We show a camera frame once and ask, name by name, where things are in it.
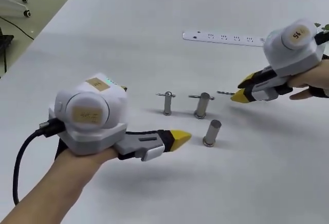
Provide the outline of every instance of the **white plastic casing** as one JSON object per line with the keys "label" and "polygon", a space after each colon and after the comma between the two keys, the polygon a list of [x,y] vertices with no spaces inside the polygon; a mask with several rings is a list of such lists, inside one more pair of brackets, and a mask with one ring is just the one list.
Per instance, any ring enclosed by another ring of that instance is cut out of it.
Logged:
{"label": "white plastic casing", "polygon": [[279,77],[293,76],[319,64],[325,44],[316,44],[316,33],[316,26],[307,20],[298,20],[270,33],[264,43],[264,53]]}
{"label": "white plastic casing", "polygon": [[[55,104],[49,108],[49,116],[65,123],[66,131],[59,136],[69,147],[71,145],[73,152],[93,154],[118,142],[121,134],[124,136],[126,109],[125,90],[98,73],[74,89],[58,92]],[[78,148],[76,142],[92,142],[92,145],[85,144],[82,150],[83,146]]]}

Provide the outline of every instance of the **power strip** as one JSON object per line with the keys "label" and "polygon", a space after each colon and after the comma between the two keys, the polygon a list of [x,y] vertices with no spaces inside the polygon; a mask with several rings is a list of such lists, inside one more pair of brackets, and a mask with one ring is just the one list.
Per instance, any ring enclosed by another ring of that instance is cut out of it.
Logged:
{"label": "power strip", "polygon": [[185,31],[183,32],[183,39],[189,41],[236,44],[254,47],[263,47],[265,42],[265,38],[260,38],[258,36],[229,35],[225,33],[203,31]]}

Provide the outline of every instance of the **metal cylinder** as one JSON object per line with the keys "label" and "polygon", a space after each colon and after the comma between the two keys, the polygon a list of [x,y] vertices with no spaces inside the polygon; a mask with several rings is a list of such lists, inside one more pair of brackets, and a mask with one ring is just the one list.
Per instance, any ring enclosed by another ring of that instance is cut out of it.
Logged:
{"label": "metal cylinder", "polygon": [[167,91],[164,94],[164,110],[163,114],[166,116],[171,115],[171,98],[173,97],[172,93],[170,91]]}
{"label": "metal cylinder", "polygon": [[210,122],[210,126],[206,135],[203,138],[204,146],[206,147],[213,147],[216,143],[216,137],[218,132],[220,131],[222,124],[219,120],[212,120]]}
{"label": "metal cylinder", "polygon": [[194,116],[197,119],[205,118],[209,100],[210,100],[210,95],[208,93],[204,92],[200,95],[200,100],[199,100],[196,110],[194,112]]}

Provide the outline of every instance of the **cable connector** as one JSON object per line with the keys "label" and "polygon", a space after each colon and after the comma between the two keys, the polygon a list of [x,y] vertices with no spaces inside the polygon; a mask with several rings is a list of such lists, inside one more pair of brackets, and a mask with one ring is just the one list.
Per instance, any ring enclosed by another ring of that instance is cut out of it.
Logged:
{"label": "cable connector", "polygon": [[65,131],[65,124],[63,121],[60,121],[57,118],[50,119],[46,122],[39,124],[38,131],[40,131],[42,135],[44,135],[46,138],[49,138],[53,135]]}

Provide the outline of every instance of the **metal pin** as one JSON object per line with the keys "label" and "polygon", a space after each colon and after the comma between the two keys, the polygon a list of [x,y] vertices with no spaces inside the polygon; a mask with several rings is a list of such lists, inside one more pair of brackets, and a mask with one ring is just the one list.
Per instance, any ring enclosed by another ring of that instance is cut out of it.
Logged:
{"label": "metal pin", "polygon": [[213,147],[216,143],[216,137],[220,131],[222,124],[219,120],[212,120],[206,135],[204,136],[202,142],[206,147]]}
{"label": "metal pin", "polygon": [[217,91],[217,93],[218,94],[223,94],[223,95],[234,96],[234,93],[231,93],[231,92]]}
{"label": "metal pin", "polygon": [[171,115],[171,99],[173,97],[176,97],[176,95],[172,94],[170,91],[167,91],[164,94],[157,93],[157,96],[163,96],[164,97],[164,109],[163,109],[163,114],[165,116]]}
{"label": "metal pin", "polygon": [[208,93],[202,93],[200,96],[189,95],[190,98],[199,98],[197,108],[194,112],[194,116],[197,119],[204,119],[206,116],[206,110],[208,107],[209,100],[214,100],[215,97],[211,97]]}

